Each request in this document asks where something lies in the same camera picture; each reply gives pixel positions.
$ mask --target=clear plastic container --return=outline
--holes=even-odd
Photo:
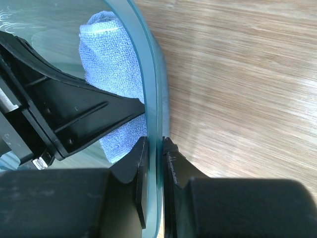
[[[168,84],[162,50],[135,3],[132,0],[2,0],[0,30],[24,38],[54,66],[84,78],[85,72],[78,53],[79,26],[102,10],[113,11],[121,20],[140,64],[150,143],[147,228],[143,230],[142,237],[155,238],[162,206],[162,137],[169,136]],[[98,143],[76,156],[90,158],[85,167],[109,166]],[[55,166],[67,168],[66,161],[72,163],[77,160],[67,158],[65,164],[62,161],[62,164]]]

